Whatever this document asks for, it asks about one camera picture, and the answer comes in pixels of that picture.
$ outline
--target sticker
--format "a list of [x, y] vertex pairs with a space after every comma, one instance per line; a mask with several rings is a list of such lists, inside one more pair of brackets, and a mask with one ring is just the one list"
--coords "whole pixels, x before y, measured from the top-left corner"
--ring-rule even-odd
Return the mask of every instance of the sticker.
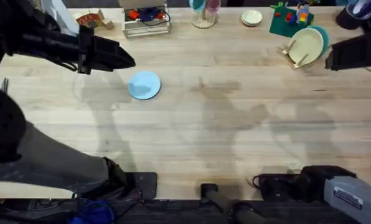
[[346, 203], [353, 205], [355, 208], [358, 208], [359, 210], [362, 209], [363, 200], [355, 196], [354, 194], [340, 187], [334, 187], [334, 195], [335, 197], [345, 201]]

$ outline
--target wood grain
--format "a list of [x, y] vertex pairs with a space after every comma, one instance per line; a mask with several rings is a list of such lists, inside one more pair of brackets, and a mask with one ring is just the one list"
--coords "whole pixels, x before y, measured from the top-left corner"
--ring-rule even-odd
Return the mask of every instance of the wood grain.
[[[371, 184], [371, 73], [325, 70], [324, 59], [290, 69], [276, 53], [288, 38], [268, 32], [273, 10], [255, 8], [263, 21], [248, 28], [240, 20], [246, 9], [221, 9], [206, 30], [192, 25], [191, 9], [170, 9], [172, 34], [131, 40], [120, 10], [104, 9], [116, 28], [96, 34], [120, 41], [137, 67], [89, 76], [6, 57], [0, 83], [10, 79], [9, 94], [49, 136], [126, 171], [157, 172], [158, 198], [198, 198], [200, 183], [216, 182], [233, 198], [256, 199], [245, 179], [312, 164], [342, 166]], [[360, 34], [335, 24], [340, 10], [311, 8], [331, 43]], [[132, 99], [126, 86], [142, 70], [162, 80], [148, 101]], [[69, 196], [0, 183], [0, 198]]]

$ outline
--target light blue plate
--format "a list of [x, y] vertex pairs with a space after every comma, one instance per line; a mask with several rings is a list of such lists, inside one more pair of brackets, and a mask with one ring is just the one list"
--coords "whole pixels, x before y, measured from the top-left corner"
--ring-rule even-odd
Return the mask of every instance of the light blue plate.
[[309, 26], [309, 28], [313, 28], [315, 30], [317, 30], [321, 36], [322, 36], [322, 40], [323, 40], [323, 45], [322, 45], [322, 52], [320, 54], [319, 57], [323, 56], [327, 50], [329, 49], [329, 34], [328, 32], [322, 28], [321, 26], [316, 26], [316, 25], [313, 25], [313, 26]]
[[194, 11], [199, 12], [205, 9], [206, 0], [190, 0], [189, 4]]
[[148, 100], [159, 93], [161, 80], [153, 72], [139, 72], [131, 77], [128, 88], [132, 97]]

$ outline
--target white plate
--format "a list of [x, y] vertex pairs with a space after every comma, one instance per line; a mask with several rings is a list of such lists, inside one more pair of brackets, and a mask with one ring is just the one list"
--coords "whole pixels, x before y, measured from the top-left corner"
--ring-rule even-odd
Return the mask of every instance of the white plate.
[[247, 10], [242, 14], [242, 22], [249, 26], [257, 26], [261, 22], [262, 18], [263, 16], [259, 11], [252, 9]]
[[242, 21], [242, 23], [243, 23], [245, 26], [248, 26], [248, 27], [255, 27], [255, 26], [259, 25], [259, 24], [249, 24], [249, 23], [247, 23], [246, 21], [244, 21], [244, 20], [242, 19], [242, 17], [241, 17], [241, 21]]
[[289, 57], [295, 63], [299, 62], [306, 54], [308, 56], [303, 60], [301, 65], [311, 63], [317, 59], [324, 47], [324, 40], [318, 30], [312, 28], [305, 28], [295, 33], [288, 46], [296, 40], [292, 49], [289, 51]]

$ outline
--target plate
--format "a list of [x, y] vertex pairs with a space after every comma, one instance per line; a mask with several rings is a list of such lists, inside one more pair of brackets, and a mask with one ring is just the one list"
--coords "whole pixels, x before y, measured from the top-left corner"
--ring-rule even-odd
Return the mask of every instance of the plate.
[[129, 81], [129, 93], [139, 100], [148, 100], [159, 93], [161, 80], [153, 72], [139, 72]]
[[241, 17], [241, 21], [242, 21], [243, 25], [245, 25], [245, 26], [247, 26], [247, 27], [255, 27], [255, 26], [259, 25], [259, 24], [249, 24], [249, 23], [247, 23], [246, 21], [244, 21], [244, 20], [242, 19], [242, 17]]
[[293, 40], [296, 40], [296, 42], [289, 51], [289, 57], [292, 61], [297, 63], [306, 54], [308, 54], [308, 56], [300, 65], [311, 63], [315, 61], [315, 59], [319, 58], [324, 46], [324, 40], [318, 30], [313, 28], [299, 30], [292, 36], [288, 46], [293, 42]]
[[248, 26], [257, 26], [261, 22], [262, 18], [263, 16], [259, 11], [252, 9], [243, 12], [241, 17], [242, 22]]
[[329, 34], [328, 32], [321, 26], [309, 26], [309, 28], [316, 29], [318, 32], [320, 32], [322, 39], [324, 41], [324, 46], [322, 47], [322, 52], [320, 54], [320, 57], [323, 56], [329, 49]]

